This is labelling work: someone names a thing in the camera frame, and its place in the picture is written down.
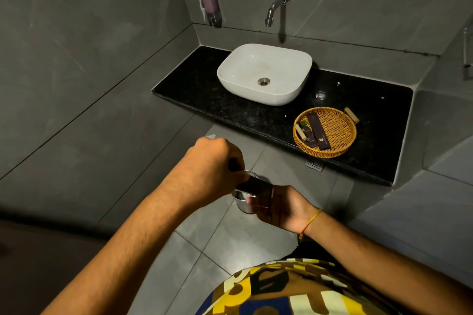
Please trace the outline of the person's left hand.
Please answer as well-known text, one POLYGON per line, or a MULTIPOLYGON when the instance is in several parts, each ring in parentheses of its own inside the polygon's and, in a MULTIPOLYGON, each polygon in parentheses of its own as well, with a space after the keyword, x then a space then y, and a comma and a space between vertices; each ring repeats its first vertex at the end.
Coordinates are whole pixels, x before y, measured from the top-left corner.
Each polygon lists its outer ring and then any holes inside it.
POLYGON ((236 188, 224 170, 224 144, 232 143, 225 138, 198 139, 162 182, 179 205, 196 211, 236 188))

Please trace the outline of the person's right hand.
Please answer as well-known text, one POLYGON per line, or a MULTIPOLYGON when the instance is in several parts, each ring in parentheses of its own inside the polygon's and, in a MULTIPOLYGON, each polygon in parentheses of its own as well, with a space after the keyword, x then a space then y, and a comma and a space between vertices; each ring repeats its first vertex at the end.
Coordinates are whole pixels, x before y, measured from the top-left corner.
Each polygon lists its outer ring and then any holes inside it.
POLYGON ((294 187, 274 186, 271 207, 254 214, 264 223, 299 234, 318 210, 294 187))

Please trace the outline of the black bin liner bag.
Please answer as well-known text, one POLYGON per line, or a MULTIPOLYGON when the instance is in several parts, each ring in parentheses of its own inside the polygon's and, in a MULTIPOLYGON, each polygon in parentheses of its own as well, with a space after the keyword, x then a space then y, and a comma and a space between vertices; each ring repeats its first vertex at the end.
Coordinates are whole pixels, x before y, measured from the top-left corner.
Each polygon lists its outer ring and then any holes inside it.
POLYGON ((237 185, 236 188, 230 192, 231 194, 238 191, 251 194, 252 196, 264 200, 270 200, 272 198, 273 185, 271 183, 250 175, 247 171, 244 171, 244 173, 249 176, 248 180, 237 185))

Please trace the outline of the small steel waste bin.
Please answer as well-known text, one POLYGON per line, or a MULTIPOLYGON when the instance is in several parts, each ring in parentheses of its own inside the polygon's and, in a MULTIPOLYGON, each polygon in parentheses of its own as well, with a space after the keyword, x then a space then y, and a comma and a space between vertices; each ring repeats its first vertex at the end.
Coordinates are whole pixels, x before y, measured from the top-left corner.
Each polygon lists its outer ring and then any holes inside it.
MULTIPOLYGON (((255 174, 252 171, 246 170, 250 175, 256 176, 257 178, 260 178, 257 174, 255 174)), ((248 193, 241 193, 241 192, 235 192, 232 194, 233 198, 236 201, 236 204, 240 211, 242 211, 245 214, 254 214, 254 210, 250 210, 249 206, 247 205, 247 198, 250 196, 248 193)))

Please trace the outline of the person's left forearm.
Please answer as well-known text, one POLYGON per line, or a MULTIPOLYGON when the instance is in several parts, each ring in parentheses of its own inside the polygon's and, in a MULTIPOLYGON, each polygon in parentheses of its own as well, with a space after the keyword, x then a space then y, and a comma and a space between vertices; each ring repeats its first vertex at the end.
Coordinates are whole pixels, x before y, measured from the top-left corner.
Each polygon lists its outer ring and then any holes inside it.
POLYGON ((192 182, 166 179, 41 315, 126 315, 152 263, 192 210, 192 182))

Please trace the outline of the person's right forearm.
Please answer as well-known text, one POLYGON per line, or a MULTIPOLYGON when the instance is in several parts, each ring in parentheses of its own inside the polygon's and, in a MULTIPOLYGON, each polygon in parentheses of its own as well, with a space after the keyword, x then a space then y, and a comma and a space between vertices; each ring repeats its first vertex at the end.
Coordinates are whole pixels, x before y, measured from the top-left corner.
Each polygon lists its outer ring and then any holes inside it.
POLYGON ((321 212, 307 236, 347 271, 419 315, 473 315, 473 289, 385 248, 321 212))

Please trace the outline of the orange thread wristband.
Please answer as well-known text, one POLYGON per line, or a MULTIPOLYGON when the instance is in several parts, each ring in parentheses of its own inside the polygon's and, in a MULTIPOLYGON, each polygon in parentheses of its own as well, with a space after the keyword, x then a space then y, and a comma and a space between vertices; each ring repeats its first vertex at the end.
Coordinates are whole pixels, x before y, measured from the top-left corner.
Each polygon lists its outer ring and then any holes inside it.
POLYGON ((311 219, 306 223, 306 225, 304 226, 304 228, 301 230, 301 232, 299 233, 299 236, 298 236, 298 240, 302 240, 304 235, 305 235, 305 232, 307 231, 308 227, 310 226, 310 224, 314 221, 314 219, 323 211, 323 209, 319 209, 318 211, 316 211, 316 213, 314 214, 313 217, 311 217, 311 219))

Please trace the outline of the short dark toiletry packet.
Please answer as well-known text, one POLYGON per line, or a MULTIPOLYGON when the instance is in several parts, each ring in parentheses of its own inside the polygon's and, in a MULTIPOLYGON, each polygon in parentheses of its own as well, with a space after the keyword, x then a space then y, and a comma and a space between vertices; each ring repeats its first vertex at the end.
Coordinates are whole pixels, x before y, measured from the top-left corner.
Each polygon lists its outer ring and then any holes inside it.
POLYGON ((305 135, 305 140, 303 141, 304 144, 310 148, 318 147, 318 140, 316 139, 312 130, 306 127, 306 128, 303 128, 302 131, 305 135))

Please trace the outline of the long dark toiletry packet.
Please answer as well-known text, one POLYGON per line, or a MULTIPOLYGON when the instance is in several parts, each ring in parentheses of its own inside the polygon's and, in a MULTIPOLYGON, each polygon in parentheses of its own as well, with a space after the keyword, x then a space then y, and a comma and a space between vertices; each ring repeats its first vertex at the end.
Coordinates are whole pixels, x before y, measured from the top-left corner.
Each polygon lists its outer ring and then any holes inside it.
POLYGON ((322 127, 321 120, 319 116, 317 115, 317 113, 309 113, 307 114, 306 117, 312 129, 314 137, 317 141, 317 146, 319 147, 319 150, 321 151, 330 150, 331 145, 328 141, 326 133, 322 127))

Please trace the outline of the yellow blue patterned shirt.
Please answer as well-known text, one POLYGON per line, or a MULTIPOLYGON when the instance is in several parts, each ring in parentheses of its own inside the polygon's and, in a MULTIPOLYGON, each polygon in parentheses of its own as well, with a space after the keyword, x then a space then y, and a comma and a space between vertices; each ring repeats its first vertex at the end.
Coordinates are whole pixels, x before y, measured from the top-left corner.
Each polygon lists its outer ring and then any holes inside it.
POLYGON ((195 315, 402 315, 334 263, 289 258, 236 272, 195 315))

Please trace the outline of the white ceramic sink basin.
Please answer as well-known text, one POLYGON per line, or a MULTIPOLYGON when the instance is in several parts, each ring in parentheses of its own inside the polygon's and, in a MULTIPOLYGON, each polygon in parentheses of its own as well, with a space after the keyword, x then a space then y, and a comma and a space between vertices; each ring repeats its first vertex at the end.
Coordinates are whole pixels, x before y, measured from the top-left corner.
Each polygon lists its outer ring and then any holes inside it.
POLYGON ((234 95, 269 106, 292 102, 302 91, 313 60, 305 52, 264 44, 244 44, 217 69, 223 87, 234 95), (257 80, 269 78, 268 86, 257 80))

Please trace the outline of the round wicker basket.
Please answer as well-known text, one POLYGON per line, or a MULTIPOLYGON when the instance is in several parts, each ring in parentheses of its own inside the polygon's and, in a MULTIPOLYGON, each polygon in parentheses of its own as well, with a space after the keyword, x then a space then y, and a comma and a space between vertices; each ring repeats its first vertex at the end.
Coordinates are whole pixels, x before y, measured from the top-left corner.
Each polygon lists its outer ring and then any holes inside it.
POLYGON ((295 144, 305 154, 322 159, 335 158, 343 155, 354 143, 357 136, 357 129, 352 120, 342 111, 329 107, 316 107, 305 110, 296 118, 293 123, 292 135, 295 144), (294 124, 299 123, 301 120, 308 122, 306 116, 309 113, 317 113, 319 116, 322 127, 331 145, 330 150, 321 151, 319 147, 310 148, 299 138, 294 124))

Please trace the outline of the wall soap dispenser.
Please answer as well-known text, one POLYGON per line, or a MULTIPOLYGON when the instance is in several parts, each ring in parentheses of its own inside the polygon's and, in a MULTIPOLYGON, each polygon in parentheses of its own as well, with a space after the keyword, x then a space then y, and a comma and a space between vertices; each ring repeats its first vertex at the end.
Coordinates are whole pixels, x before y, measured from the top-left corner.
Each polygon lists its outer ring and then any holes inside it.
POLYGON ((211 27, 222 27, 222 14, 218 0, 200 0, 200 6, 205 20, 211 27))

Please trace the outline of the chrome wall faucet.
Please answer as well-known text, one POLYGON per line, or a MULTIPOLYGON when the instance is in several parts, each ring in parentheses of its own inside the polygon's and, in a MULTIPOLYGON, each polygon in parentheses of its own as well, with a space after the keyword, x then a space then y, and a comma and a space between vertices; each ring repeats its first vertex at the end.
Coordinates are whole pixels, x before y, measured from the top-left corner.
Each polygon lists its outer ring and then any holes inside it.
POLYGON ((271 27, 274 21, 274 13, 276 9, 286 6, 290 3, 291 0, 275 0, 272 5, 269 7, 266 18, 265 18, 265 26, 271 27))

